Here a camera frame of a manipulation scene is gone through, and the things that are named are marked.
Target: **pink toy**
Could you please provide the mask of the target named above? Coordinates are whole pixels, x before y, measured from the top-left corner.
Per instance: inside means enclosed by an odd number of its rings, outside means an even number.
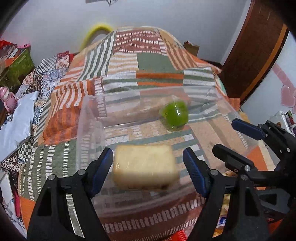
[[[17,105],[15,95],[9,91],[8,87],[0,87],[0,99],[4,103],[7,112],[13,113]]]

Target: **wooden door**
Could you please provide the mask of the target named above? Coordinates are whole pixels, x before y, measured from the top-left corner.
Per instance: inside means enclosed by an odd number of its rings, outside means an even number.
[[[270,7],[252,0],[245,23],[222,68],[230,98],[243,102],[260,84],[287,35],[287,27]]]

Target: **white pillow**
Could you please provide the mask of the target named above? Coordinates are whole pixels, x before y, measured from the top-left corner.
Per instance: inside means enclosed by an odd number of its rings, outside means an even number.
[[[12,121],[8,121],[0,130],[0,163],[14,153],[31,136],[34,118],[34,105],[38,91],[26,94],[17,101]]]

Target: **bed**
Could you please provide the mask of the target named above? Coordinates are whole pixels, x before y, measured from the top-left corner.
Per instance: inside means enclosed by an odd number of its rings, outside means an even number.
[[[127,90],[141,92],[165,86],[199,85],[201,89],[212,86],[224,97],[227,105],[231,104],[236,110],[239,108],[239,102],[229,99],[223,89],[217,76],[221,70],[188,53],[174,36],[160,28],[118,29],[73,57],[65,52],[43,60],[25,78],[17,93],[20,98],[33,91],[40,92],[35,102],[31,137],[1,163],[2,167],[19,172],[18,192],[26,227],[47,177],[52,173],[66,177],[76,172],[76,135],[84,96]],[[105,107],[100,111],[102,115],[108,115]],[[211,152],[214,144],[222,143],[241,154],[246,153],[250,146],[255,146],[254,140],[231,128],[233,118],[210,106],[181,131],[165,133],[157,123],[145,130],[138,126],[122,133],[109,133],[108,146],[114,149],[121,143],[119,136],[127,136],[129,141],[157,142],[151,141],[151,132],[154,131],[158,133],[158,141],[178,146],[176,157],[188,145],[194,146],[200,158],[219,168],[221,162]],[[250,158],[253,158],[254,152],[258,154],[255,148]],[[258,156],[255,158],[257,163],[266,169],[264,159]],[[189,183],[190,177],[182,163],[180,171]],[[112,190],[102,189],[101,195],[124,198],[121,193],[112,193]],[[67,196],[67,203],[74,231],[82,236],[71,196]],[[178,229],[190,233],[203,203],[204,199],[192,191],[173,202],[130,215],[99,217],[111,240],[158,240]]]

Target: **striped blanket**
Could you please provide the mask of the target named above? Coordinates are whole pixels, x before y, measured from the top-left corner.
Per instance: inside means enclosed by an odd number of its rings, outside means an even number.
[[[76,172],[75,138],[85,96],[135,90],[137,94],[125,100],[106,98],[99,106],[98,114],[108,117],[113,113],[112,108],[124,109],[119,104],[147,94],[148,88],[185,85],[190,92],[190,86],[200,86],[200,92],[208,94],[209,89],[216,87],[215,74],[220,71],[188,53],[168,32],[154,27],[113,31],[76,55],[44,104],[33,144],[36,150],[20,171],[19,194],[25,225],[28,226],[46,178],[52,173],[66,177]],[[204,95],[186,94],[199,100]],[[143,200],[162,200],[162,196],[146,192],[139,198],[138,194],[108,185],[107,179],[100,193],[101,199],[94,199],[97,210],[127,207],[131,203],[140,205],[132,213],[99,216],[111,240],[150,241],[162,239],[179,229],[191,231],[204,199],[192,186],[181,158],[183,149],[190,146],[211,168],[225,171],[223,163],[211,152],[213,145],[222,143],[241,154],[248,148],[248,139],[234,131],[229,123],[237,117],[235,111],[225,111],[231,110],[230,105],[225,100],[219,101],[220,105],[206,99],[197,111],[190,113],[188,124],[179,131],[170,132],[156,120],[105,133],[106,146],[112,149],[122,142],[172,145],[180,170],[179,187],[183,187],[172,194],[176,194],[174,200],[144,207],[141,206]],[[67,202],[74,231],[82,236],[70,195]]]

